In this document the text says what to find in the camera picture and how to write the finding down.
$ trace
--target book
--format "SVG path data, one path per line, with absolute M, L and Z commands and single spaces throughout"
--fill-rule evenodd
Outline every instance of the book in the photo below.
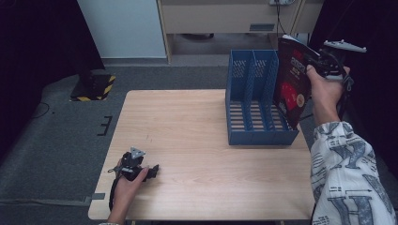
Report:
M 291 128 L 297 127 L 311 96 L 311 82 L 306 74 L 308 57 L 316 59 L 319 53 L 288 35 L 279 37 L 279 69 L 273 101 Z

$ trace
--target hand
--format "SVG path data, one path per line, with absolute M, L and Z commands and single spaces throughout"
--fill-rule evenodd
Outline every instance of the hand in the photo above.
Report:
M 349 67 L 344 67 L 344 69 L 348 74 Z M 307 66 L 307 75 L 312 86 L 313 113 L 316 125 L 340 122 L 336 105 L 344 91 L 342 83 L 321 77 L 311 65 Z
M 108 222 L 124 224 L 129 207 L 148 171 L 148 167 L 143 168 L 133 181 L 129 181 L 124 176 L 119 178 L 115 188 L 114 208 L 108 217 Z

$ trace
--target gray carpet floor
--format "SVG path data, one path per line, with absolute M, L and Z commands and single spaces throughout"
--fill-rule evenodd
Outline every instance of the gray carpet floor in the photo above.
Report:
M 76 203 L 91 196 L 128 91 L 221 89 L 226 86 L 227 76 L 227 67 L 108 67 L 107 71 L 114 74 L 116 79 L 109 96 L 103 101 L 69 101 L 78 76 L 52 83 L 43 90 L 42 103 L 0 167 L 0 200 L 11 201 L 0 204 L 0 225 L 98 224 L 100 221 L 88 218 L 88 206 L 13 201 L 57 200 Z M 310 112 L 311 102 L 304 114 Z M 101 124 L 106 124 L 109 117 L 112 117 L 109 129 L 106 135 L 100 136 L 104 132 Z M 307 144 L 311 146 L 313 119 L 305 119 L 300 124 Z M 381 159 L 378 168 L 382 184 L 390 194 L 393 205 L 397 206 L 398 182 Z M 286 221 L 285 224 L 308 222 Z

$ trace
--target wooden table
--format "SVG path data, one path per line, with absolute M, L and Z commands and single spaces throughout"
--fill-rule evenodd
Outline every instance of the wooden table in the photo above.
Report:
M 230 146 L 225 90 L 130 91 L 88 212 L 106 219 L 112 169 L 132 146 L 143 166 L 160 164 L 132 204 L 133 220 L 309 219 L 310 153 L 302 133 L 291 146 Z

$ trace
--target wall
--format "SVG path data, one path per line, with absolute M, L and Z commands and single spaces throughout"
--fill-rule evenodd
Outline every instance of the wall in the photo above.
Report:
M 166 58 L 156 0 L 78 0 L 101 58 Z

